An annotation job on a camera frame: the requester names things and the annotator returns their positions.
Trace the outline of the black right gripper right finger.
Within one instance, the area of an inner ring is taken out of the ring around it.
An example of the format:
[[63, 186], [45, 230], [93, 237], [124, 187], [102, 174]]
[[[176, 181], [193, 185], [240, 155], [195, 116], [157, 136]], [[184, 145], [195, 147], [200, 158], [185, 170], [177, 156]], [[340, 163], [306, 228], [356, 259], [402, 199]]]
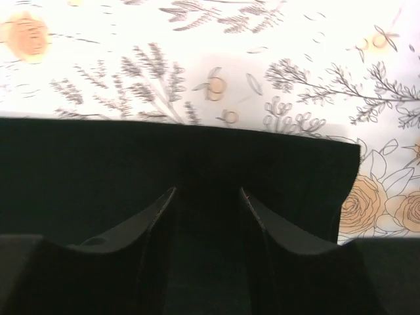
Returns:
[[253, 314], [418, 314], [419, 240], [314, 236], [240, 192]]

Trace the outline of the black t shirt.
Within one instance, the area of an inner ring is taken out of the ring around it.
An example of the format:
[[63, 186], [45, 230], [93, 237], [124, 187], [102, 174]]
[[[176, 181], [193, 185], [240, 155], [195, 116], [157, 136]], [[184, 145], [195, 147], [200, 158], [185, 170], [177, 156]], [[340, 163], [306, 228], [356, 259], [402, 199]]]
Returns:
[[246, 188], [335, 242], [360, 147], [307, 136], [148, 122], [1, 120], [1, 233], [76, 245], [176, 188], [166, 314], [249, 314]]

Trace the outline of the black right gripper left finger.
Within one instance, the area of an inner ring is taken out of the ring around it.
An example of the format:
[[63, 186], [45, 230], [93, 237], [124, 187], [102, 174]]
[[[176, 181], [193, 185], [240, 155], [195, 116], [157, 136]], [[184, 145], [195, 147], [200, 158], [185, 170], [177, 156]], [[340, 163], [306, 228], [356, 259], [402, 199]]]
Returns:
[[176, 194], [80, 245], [2, 235], [1, 313], [162, 314]]

